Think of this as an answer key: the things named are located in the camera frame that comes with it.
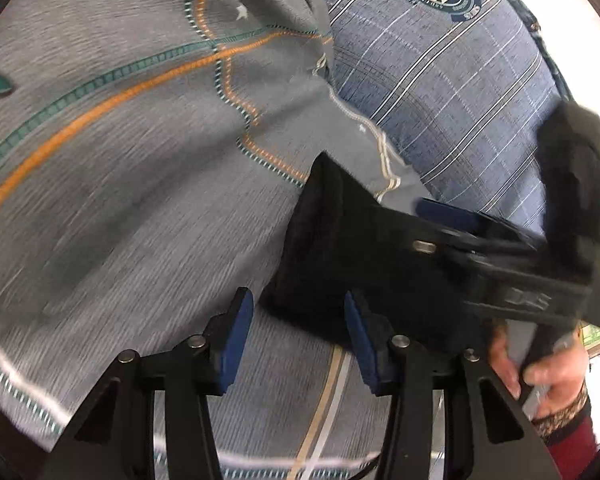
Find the person's right hand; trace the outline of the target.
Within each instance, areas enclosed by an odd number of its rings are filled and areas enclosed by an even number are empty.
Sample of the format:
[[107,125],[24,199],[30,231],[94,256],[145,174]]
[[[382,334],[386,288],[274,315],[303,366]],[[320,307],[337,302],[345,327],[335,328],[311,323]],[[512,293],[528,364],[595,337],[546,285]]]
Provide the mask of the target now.
[[506,325],[496,322],[488,359],[495,374],[516,400],[521,395],[522,385],[547,388],[546,393],[540,395],[534,420],[556,415],[573,404],[588,369],[588,352],[582,344],[579,327],[570,336],[566,348],[521,370],[509,359]]

